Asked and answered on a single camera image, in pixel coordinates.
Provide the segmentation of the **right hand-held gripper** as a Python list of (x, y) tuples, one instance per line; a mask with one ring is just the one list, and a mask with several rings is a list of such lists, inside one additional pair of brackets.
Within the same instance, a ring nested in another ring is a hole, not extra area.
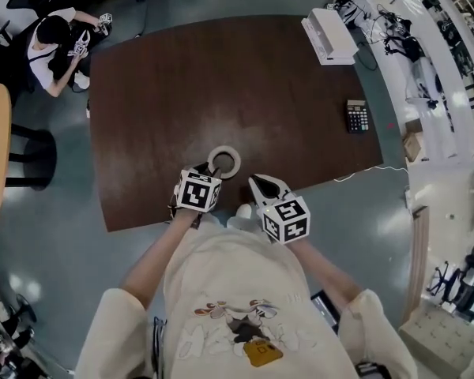
[(306, 238), (310, 233), (310, 210), (303, 197), (288, 185), (266, 174), (252, 174), (248, 185), (258, 207), (263, 231), (281, 245)]

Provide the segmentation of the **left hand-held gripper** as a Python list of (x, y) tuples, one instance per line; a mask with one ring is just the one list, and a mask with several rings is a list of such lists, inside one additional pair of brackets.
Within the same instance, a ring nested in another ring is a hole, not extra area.
[(192, 171), (181, 170), (175, 186), (177, 208), (187, 208), (201, 213), (211, 212), (220, 193), (222, 170), (209, 166), (208, 162), (192, 166)]

